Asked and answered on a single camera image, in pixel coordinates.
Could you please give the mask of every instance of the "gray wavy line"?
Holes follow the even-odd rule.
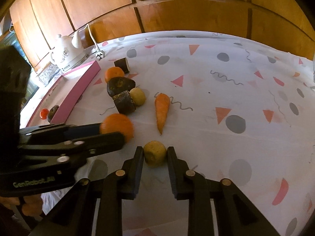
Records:
[[[194,109],[192,109],[191,107],[182,108],[182,105],[183,105],[183,104],[182,104],[181,102],[179,102],[179,101],[173,102],[174,97],[170,97],[170,99],[172,99],[172,100],[171,100],[171,104],[176,104],[176,103],[179,103],[179,104],[180,104],[180,106],[179,106],[179,109],[180,109],[180,110],[187,110],[187,109],[191,109],[191,111],[194,110]]]
[[[246,57],[247,58],[247,60],[249,60],[249,62],[251,62],[252,63],[252,61],[248,58],[249,56],[250,56],[250,53],[247,51],[247,50],[245,50],[249,55]]]
[[[226,78],[226,80],[227,80],[227,81],[233,81],[235,85],[239,85],[239,84],[240,84],[240,85],[244,85],[243,83],[236,83],[233,79],[228,79],[226,75],[222,75],[222,76],[220,76],[220,73],[218,73],[218,72],[214,72],[214,73],[212,73],[212,70],[210,70],[210,74],[214,75],[215,73],[217,73],[217,74],[218,74],[218,77],[219,77],[219,78],[222,78],[222,77],[224,77],[224,76],[225,76],[225,78]]]
[[[279,112],[282,113],[282,115],[283,115],[285,121],[286,121],[286,122],[290,125],[290,127],[291,127],[291,124],[287,121],[287,118],[285,117],[285,114],[280,111],[280,105],[276,102],[276,96],[275,96],[275,95],[273,95],[273,100],[274,100],[275,103],[277,104]]]
[[[110,108],[107,108],[106,110],[105,110],[105,112],[103,112],[103,113],[100,113],[100,115],[104,115],[109,109],[113,109],[113,108],[115,108],[115,106],[113,106],[113,107],[110,107]]]

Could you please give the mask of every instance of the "carrot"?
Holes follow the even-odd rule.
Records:
[[[157,129],[160,131],[160,134],[163,132],[169,107],[170,98],[163,93],[158,94],[155,98],[155,113],[157,117]]]

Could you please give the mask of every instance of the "tomato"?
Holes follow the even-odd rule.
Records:
[[[40,111],[39,116],[42,120],[46,120],[48,113],[49,110],[47,108],[44,108],[43,110]]]

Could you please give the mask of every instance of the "yellow potato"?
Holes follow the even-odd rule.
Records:
[[[160,166],[166,157],[166,148],[159,141],[151,141],[143,148],[144,160],[152,167]]]
[[[133,88],[129,91],[133,102],[136,106],[142,106],[145,103],[146,97],[144,92],[139,88]]]

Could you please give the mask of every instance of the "orange fruit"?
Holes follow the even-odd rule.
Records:
[[[125,73],[123,72],[123,70],[120,67],[111,67],[109,69],[106,70],[105,72],[105,82],[108,83],[111,78],[114,77],[124,77]]]
[[[133,138],[133,124],[127,116],[121,113],[113,113],[107,116],[100,125],[100,133],[107,134],[120,132],[125,137],[127,143]]]

